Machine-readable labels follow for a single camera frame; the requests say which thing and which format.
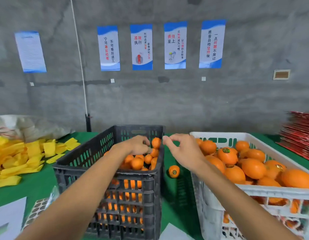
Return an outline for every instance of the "person's left hand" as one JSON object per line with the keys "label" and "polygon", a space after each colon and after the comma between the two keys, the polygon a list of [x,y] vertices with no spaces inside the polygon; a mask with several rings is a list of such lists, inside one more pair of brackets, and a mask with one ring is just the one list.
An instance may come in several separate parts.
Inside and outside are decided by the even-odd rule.
{"label": "person's left hand", "polygon": [[131,155],[142,155],[146,153],[151,153],[150,141],[145,136],[135,136],[129,140],[122,141],[117,145],[121,145],[128,150]]}

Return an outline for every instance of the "concrete wall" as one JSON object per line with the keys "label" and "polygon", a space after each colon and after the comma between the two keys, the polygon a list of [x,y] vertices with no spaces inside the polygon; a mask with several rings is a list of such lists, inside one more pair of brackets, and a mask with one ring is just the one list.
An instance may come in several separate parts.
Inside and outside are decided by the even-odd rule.
{"label": "concrete wall", "polygon": [[[170,132],[275,133],[286,111],[309,111],[309,0],[73,2],[94,131],[163,124]],[[201,23],[213,19],[227,19],[222,68],[199,69]],[[165,70],[163,24],[184,20],[187,68]],[[132,71],[134,23],[153,24],[153,71]],[[101,25],[118,26],[120,72],[100,71]],[[40,33],[47,73],[22,72],[20,30]],[[290,80],[272,81],[275,69],[291,69]],[[70,0],[0,0],[0,114],[41,115],[85,130]]]}

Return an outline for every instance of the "white plastic crate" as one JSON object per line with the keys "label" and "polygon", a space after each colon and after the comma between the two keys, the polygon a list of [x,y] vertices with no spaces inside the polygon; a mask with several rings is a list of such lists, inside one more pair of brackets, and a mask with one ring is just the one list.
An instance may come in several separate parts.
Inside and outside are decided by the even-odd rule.
{"label": "white plastic crate", "polygon": [[[309,170],[248,133],[191,132],[190,135],[212,140],[218,148],[234,147],[237,141],[248,141],[250,148],[260,149],[266,154],[266,161],[274,159],[288,169],[297,168],[309,173]],[[202,237],[205,240],[245,239],[231,219],[229,223],[223,222],[225,209],[209,188],[195,174],[191,173],[191,176]],[[250,196],[263,197],[261,206],[285,226],[289,226],[301,239],[309,240],[309,189],[240,184],[237,186]],[[270,205],[269,197],[284,198],[288,203],[284,206]],[[295,214],[290,212],[293,199],[300,200],[298,212]]]}

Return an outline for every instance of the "white cable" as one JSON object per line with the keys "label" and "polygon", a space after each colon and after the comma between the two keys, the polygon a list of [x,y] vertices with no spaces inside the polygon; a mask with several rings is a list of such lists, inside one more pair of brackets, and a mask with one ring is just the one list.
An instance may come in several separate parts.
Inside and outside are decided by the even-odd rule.
{"label": "white cable", "polygon": [[81,51],[80,51],[80,45],[79,45],[79,37],[78,37],[77,25],[76,25],[75,17],[74,17],[73,3],[72,3],[72,0],[70,0],[70,1],[71,1],[72,15],[73,15],[73,21],[74,21],[74,28],[75,28],[75,34],[76,34],[76,37],[77,37],[77,44],[78,44],[78,51],[79,51],[79,59],[80,59],[81,75],[82,75],[82,83],[83,83],[83,92],[84,92],[84,103],[85,103],[85,106],[86,106],[86,115],[88,116],[86,86],[84,84],[84,75],[83,75]]}

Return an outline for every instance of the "green tablecloth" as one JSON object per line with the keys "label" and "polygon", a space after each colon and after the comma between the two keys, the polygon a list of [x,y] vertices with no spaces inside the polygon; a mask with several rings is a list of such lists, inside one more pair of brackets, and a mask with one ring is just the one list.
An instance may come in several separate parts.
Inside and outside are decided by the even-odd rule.
{"label": "green tablecloth", "polygon": [[[75,137],[80,143],[84,143],[97,134],[96,132],[75,132],[63,138],[62,141]],[[308,160],[275,144],[274,141],[277,137],[262,134],[253,134],[253,136],[309,170]],[[178,165],[167,147],[165,147],[164,165],[166,169],[171,165]],[[24,220],[26,220],[35,201],[48,197],[53,186],[56,184],[57,182],[52,165],[45,164],[40,172],[23,175],[19,185],[0,188],[0,206],[27,197],[24,215]],[[190,172],[180,167],[180,176],[177,179],[170,178],[165,174],[162,196],[161,231],[163,231],[170,222],[194,239],[203,239],[200,231]]]}

